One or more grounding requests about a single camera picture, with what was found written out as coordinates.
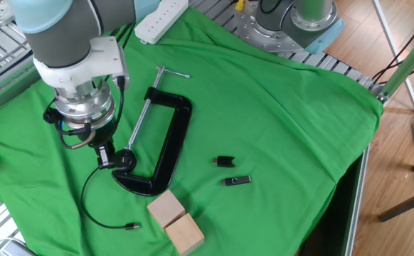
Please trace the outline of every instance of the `green fabric backdrop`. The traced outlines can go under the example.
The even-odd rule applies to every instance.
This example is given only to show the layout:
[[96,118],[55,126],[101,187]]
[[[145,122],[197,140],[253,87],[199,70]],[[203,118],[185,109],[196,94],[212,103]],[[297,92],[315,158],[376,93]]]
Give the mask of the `green fabric backdrop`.
[[[166,73],[159,89],[193,105],[169,187],[206,236],[192,255],[293,255],[370,143],[383,111],[357,82],[249,46],[194,9],[157,45],[132,36],[125,55],[132,84],[114,135],[117,149],[127,144],[155,67],[191,75]],[[93,176],[87,208],[108,225],[139,221],[142,228],[108,230],[81,213],[80,190],[96,155],[60,145],[42,120],[52,97],[39,81],[0,109],[0,201],[27,245],[39,255],[176,255],[147,211],[154,198],[124,190],[111,171]],[[136,174],[152,175],[172,112],[151,106],[134,148]],[[218,155],[235,156],[236,167],[215,167]],[[244,175],[253,182],[219,184]]]

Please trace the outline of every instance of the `wooden cube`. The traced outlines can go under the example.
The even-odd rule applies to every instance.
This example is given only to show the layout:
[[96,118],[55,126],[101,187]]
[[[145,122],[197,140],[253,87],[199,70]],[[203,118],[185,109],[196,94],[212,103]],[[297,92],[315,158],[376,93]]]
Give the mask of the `wooden cube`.
[[189,213],[167,227],[166,233],[182,256],[204,243],[204,235]]
[[163,230],[185,215],[185,208],[169,189],[151,202],[147,209]]

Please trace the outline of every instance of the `black c-clamp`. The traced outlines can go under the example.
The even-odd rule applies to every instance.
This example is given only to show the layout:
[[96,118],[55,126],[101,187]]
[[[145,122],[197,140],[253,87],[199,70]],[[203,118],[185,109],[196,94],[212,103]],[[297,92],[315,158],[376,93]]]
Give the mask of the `black c-clamp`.
[[[169,187],[191,118],[192,106],[187,98],[156,89],[165,71],[182,75],[186,78],[189,78],[189,75],[167,70],[164,66],[158,67],[158,69],[159,72],[154,85],[147,90],[145,95],[146,103],[133,130],[128,147],[115,154],[117,170],[112,172],[116,182],[123,188],[142,196],[156,196],[163,193]],[[130,174],[136,167],[136,156],[131,148],[150,103],[172,107],[174,108],[174,114],[156,164],[154,175],[151,178],[144,178]]]

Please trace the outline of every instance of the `white power strip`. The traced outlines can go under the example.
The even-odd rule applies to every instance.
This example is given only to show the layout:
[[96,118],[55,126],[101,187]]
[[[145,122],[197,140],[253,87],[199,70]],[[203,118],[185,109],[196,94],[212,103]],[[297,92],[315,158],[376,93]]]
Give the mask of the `white power strip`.
[[162,0],[158,9],[134,29],[142,43],[155,44],[189,6],[188,0]]

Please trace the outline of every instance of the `wooden floor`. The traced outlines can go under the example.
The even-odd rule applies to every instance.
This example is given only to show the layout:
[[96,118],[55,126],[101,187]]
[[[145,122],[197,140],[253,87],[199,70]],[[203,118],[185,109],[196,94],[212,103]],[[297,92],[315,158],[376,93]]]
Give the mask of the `wooden floor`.
[[[346,28],[327,53],[373,76],[393,57],[373,4],[371,0],[336,2]],[[414,33],[414,0],[382,0],[381,5],[401,48]],[[410,81],[414,87],[414,75]],[[386,223],[377,219],[379,213],[414,196],[414,173],[410,170],[414,164],[413,120],[410,98],[401,86],[387,104],[371,143],[355,256],[414,255],[414,209]]]

